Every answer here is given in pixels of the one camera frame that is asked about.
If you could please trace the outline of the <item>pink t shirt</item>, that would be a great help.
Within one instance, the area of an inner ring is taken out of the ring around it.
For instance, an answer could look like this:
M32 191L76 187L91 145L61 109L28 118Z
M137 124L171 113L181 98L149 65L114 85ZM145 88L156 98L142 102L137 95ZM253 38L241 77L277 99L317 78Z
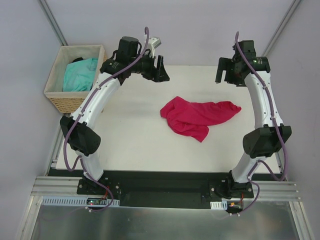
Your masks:
M231 101L189 102L176 96L160 110L160 116L174 133L201 143L209 134L210 126L229 121L241 110Z

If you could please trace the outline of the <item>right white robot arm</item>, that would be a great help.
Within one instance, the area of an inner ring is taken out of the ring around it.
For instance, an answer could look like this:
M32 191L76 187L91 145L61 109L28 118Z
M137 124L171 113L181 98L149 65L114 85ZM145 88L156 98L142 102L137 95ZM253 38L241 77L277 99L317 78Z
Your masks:
M257 56L253 40L235 41L232 58L218 61L215 82L225 81L247 87L254 113L254 130L243 137L244 153L226 179L214 188L225 199L252 198L250 180L266 159L284 148L292 128L284 125L277 110L271 88L270 64L267 57Z

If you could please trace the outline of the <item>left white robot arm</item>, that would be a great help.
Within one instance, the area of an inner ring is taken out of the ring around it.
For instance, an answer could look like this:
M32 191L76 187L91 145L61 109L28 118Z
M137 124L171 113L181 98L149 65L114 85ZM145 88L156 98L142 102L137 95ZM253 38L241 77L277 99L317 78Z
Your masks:
M75 161L80 162L84 177L89 180L89 190L96 195L102 194L106 188L101 179L104 170L98 155L101 137L94 131L96 121L106 103L131 74L140 74L155 83L170 80L163 56L155 56L160 45L159 37L147 36L144 45L134 37L122 37L118 49L102 63L100 73L82 104L70 116L60 119L65 166L70 172L75 170L68 163L67 148L70 147L77 154Z

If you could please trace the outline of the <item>wicker basket with liner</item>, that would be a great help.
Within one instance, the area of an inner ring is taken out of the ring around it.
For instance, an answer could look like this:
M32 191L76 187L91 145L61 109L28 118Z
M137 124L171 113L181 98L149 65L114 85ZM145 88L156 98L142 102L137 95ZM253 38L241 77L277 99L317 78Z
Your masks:
M61 46L51 68L44 95L53 103L60 113L73 113L85 100L88 91L63 91L63 80L67 65L77 58L97 58L94 79L98 77L102 63L107 59L103 45Z

